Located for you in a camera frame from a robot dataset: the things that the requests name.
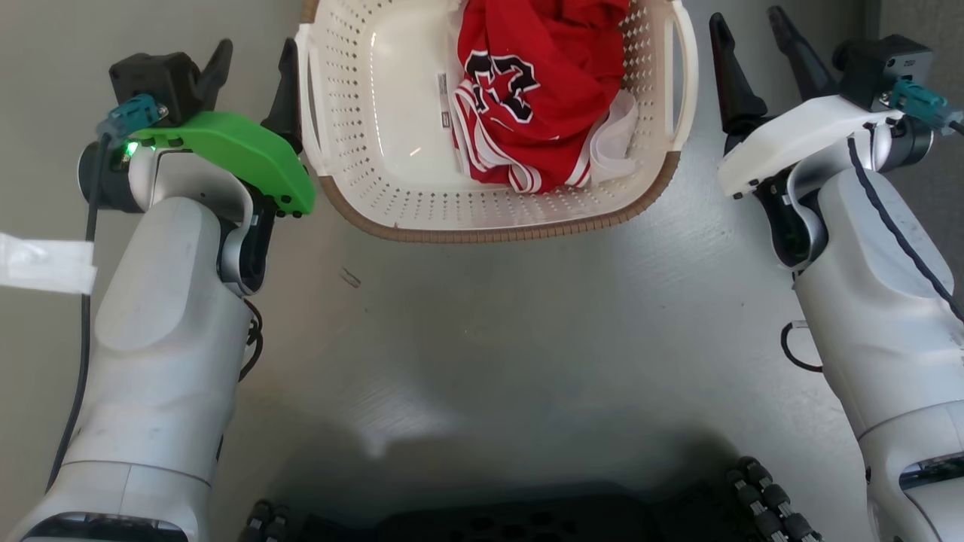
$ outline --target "gray table surface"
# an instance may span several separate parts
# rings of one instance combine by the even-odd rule
[[[241,386],[214,490],[216,539],[232,539],[262,497],[363,527],[397,511],[601,482],[659,499],[752,454],[827,539],[870,540],[863,463],[840,403],[779,347],[780,329],[802,314],[763,211],[724,198],[713,179],[724,136],[712,12],[728,17],[771,112],[798,101],[769,34],[770,3],[686,2],[702,56],[696,123],[668,190],[626,225],[520,244],[413,246],[353,229],[323,198],[312,216],[280,221],[254,299],[266,347]],[[779,3],[824,58],[864,28],[862,2]],[[0,230],[80,234],[72,170],[111,107],[110,64],[141,50],[200,60],[231,37],[221,108],[260,119],[298,11],[262,0],[0,7],[0,68],[14,76],[0,83],[10,179]],[[29,201],[58,218],[41,219]],[[135,224],[102,218],[101,290]],[[361,285],[343,281],[343,269]],[[6,530],[40,496],[66,418],[76,300],[0,290],[0,311],[12,320],[0,378]],[[800,335],[793,348],[815,360]]]

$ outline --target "basket handle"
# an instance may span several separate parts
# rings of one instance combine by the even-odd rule
[[[681,0],[670,0],[667,2],[670,11],[666,20],[666,66],[667,66],[667,96],[672,97],[673,92],[673,28],[676,25],[677,36],[680,39],[680,48],[683,52],[683,103],[680,105],[680,119],[676,123],[675,130],[670,139],[670,150],[683,150],[683,145],[689,139],[689,132],[693,128],[693,120],[696,118],[696,102],[700,87],[700,58],[697,53],[696,32],[693,30],[693,21],[689,18],[689,12],[683,7]],[[666,118],[669,122],[673,120],[673,99],[666,100]]]
[[[321,0],[303,0],[301,21],[307,24],[314,22],[314,17],[318,13],[318,4]]]
[[[298,29],[298,34],[295,35],[295,45],[297,45],[298,48],[298,97],[300,100],[298,109],[301,112],[301,136],[302,145],[305,149],[305,158],[308,159],[308,163],[311,164],[311,167],[314,168],[318,176],[326,176],[328,174],[328,168],[325,166],[325,153],[322,150],[321,143],[318,141],[319,138],[324,138],[323,130],[325,124],[319,122],[319,119],[317,119],[315,115],[312,115],[311,110],[311,92],[314,89],[320,88],[318,86],[320,83],[319,67],[316,59],[311,55],[312,25],[312,23],[303,22],[301,28]]]

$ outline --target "jersey number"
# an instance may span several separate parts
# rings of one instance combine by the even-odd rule
[[[536,81],[535,68],[517,56],[496,57],[490,56],[489,51],[472,51],[469,60],[466,62],[466,73],[468,73],[474,84],[472,91],[475,93],[476,109],[479,113],[489,111],[489,104],[483,99],[483,89],[479,83],[483,78],[488,79],[490,88],[485,92],[495,102],[501,104],[516,119],[517,122],[528,124],[532,121],[532,107],[525,101],[523,95],[529,91],[538,89],[541,85]],[[512,73],[509,80],[509,96],[503,101],[499,101],[498,94],[491,88],[495,82],[495,76]]]

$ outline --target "clothing label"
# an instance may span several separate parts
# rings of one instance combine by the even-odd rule
[[[448,99],[448,75],[439,74],[439,105],[442,107],[442,128],[452,128],[452,109]]]

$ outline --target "white tape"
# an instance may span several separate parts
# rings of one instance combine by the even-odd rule
[[[0,285],[90,295],[96,276],[93,243],[0,233]]]

